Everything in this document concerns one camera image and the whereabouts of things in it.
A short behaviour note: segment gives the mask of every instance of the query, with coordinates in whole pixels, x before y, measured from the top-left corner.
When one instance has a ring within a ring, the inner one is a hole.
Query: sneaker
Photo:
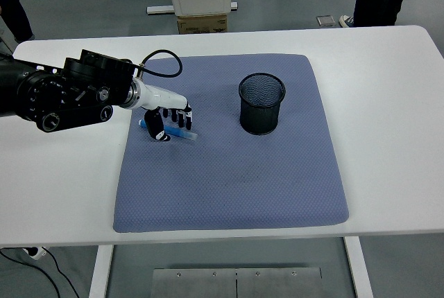
[[[347,15],[339,17],[339,24],[343,28],[353,28],[355,26],[353,17]]]

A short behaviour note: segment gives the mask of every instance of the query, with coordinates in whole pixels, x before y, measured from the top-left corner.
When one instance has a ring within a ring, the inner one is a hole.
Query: metal plate
[[[151,298],[236,298],[235,269],[154,269]]]
[[[151,298],[320,298],[319,268],[155,269]]]
[[[237,298],[324,297],[319,268],[237,270]]]
[[[316,16],[318,20],[319,26],[335,26],[336,22],[334,21],[333,16],[325,15],[325,16]]]

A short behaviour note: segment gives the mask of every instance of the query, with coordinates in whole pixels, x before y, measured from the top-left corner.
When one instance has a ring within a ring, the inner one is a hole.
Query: white table
[[[306,55],[323,100],[350,217],[326,227],[118,234],[114,200],[130,111],[45,134],[0,119],[0,246],[113,245],[233,237],[444,231],[444,59],[417,26],[25,42],[15,57],[62,67],[88,49],[139,63],[179,56]]]

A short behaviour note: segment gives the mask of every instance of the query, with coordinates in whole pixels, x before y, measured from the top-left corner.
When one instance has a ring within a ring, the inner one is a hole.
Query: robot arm
[[[177,75],[182,70],[179,59],[178,62]],[[155,115],[160,107],[179,110],[183,116],[179,125],[183,127],[186,120],[186,127],[191,128],[187,99],[172,91],[144,85],[141,75],[145,68],[127,60],[83,50],[79,60],[67,58],[63,69],[12,57],[3,61],[0,68],[0,116],[16,114],[35,121],[45,132],[107,121],[113,105],[147,109],[148,131],[160,141],[169,139],[164,134],[162,118],[159,115],[159,120]]]

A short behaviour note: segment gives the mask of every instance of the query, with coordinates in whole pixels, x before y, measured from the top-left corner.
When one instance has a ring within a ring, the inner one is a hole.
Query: power strip
[[[38,260],[42,256],[46,255],[46,251],[43,247],[24,247],[23,250],[34,260]]]

